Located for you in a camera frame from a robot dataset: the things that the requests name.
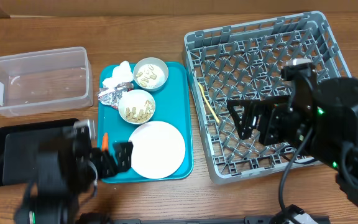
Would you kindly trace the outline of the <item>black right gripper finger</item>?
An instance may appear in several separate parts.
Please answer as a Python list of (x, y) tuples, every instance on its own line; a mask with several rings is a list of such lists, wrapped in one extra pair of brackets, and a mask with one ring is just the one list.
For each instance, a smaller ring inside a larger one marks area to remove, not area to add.
[[(257, 106), (260, 104), (260, 100), (227, 100), (226, 103), (239, 138), (241, 140), (249, 139), (253, 130), (257, 128), (260, 115)], [(236, 111), (237, 106), (244, 109), (242, 116), (239, 116)]]
[(261, 105), (264, 108), (273, 108), (280, 104), (288, 104), (289, 99), (289, 95), (269, 96), (261, 101)]

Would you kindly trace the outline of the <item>orange carrot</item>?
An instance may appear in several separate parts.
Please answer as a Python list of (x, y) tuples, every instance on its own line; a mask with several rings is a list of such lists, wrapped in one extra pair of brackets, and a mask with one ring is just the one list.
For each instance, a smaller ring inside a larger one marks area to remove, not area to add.
[(105, 133), (103, 135), (101, 150), (102, 151), (109, 151), (109, 136), (108, 136), (108, 133)]

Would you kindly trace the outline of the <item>yellow plastic spoon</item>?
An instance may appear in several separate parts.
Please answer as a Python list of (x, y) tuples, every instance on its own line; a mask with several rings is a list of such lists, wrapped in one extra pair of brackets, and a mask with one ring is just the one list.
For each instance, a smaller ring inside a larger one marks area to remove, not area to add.
[(208, 107), (209, 111), (211, 112), (212, 116), (214, 117), (214, 120), (217, 124), (220, 124), (220, 120), (218, 118), (218, 116), (216, 115), (216, 113), (214, 112), (213, 108), (211, 107), (209, 101), (207, 100), (205, 94), (204, 94), (204, 88), (202, 86), (201, 83), (197, 83), (198, 84), (198, 87), (200, 89), (200, 92), (201, 92), (201, 96), (203, 98), (203, 101), (206, 103), (206, 106)]

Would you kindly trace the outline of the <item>white bowl with peanuts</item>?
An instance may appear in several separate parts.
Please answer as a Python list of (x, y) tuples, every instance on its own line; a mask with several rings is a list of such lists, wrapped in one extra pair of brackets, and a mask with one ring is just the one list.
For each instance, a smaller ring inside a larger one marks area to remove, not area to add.
[(154, 115), (156, 104), (153, 96), (144, 90), (131, 90), (119, 100), (118, 112), (130, 124), (144, 124)]

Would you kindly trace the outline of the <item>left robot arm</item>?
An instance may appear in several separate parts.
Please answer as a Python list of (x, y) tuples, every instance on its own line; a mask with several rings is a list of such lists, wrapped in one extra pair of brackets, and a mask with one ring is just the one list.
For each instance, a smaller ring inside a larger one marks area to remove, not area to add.
[(84, 213), (80, 194), (93, 189), (98, 180), (114, 177), (131, 168), (133, 143), (117, 142), (115, 155), (91, 145), (87, 127), (65, 131), (40, 144), (35, 156), (35, 176), (14, 215), (16, 223), (112, 223), (109, 215)]

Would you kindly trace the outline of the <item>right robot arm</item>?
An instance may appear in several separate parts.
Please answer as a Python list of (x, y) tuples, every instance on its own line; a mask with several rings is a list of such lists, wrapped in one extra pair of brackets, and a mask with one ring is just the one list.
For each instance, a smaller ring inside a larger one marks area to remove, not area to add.
[(229, 100), (240, 139), (260, 133), (264, 146), (287, 142), (338, 172), (336, 182), (358, 207), (358, 80), (293, 80), (293, 96)]

